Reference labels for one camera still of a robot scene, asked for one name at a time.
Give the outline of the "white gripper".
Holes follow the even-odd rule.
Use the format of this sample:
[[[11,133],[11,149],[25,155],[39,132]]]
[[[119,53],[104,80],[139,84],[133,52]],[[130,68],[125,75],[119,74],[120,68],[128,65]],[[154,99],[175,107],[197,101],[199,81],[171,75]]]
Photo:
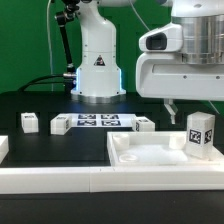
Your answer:
[[[136,90],[141,97],[165,99],[175,124],[173,99],[224,101],[224,64],[188,65],[175,53],[143,53],[136,64]]]

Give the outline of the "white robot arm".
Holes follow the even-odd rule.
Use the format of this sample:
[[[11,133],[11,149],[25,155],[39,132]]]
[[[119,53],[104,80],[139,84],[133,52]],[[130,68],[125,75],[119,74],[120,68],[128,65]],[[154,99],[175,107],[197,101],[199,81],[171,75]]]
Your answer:
[[[74,99],[110,103],[125,96],[116,64],[116,28],[98,8],[134,1],[79,3],[82,63],[71,90]],[[171,22],[139,39],[139,95],[162,98],[170,114],[176,113],[175,99],[224,101],[224,0],[156,1],[171,9]]]

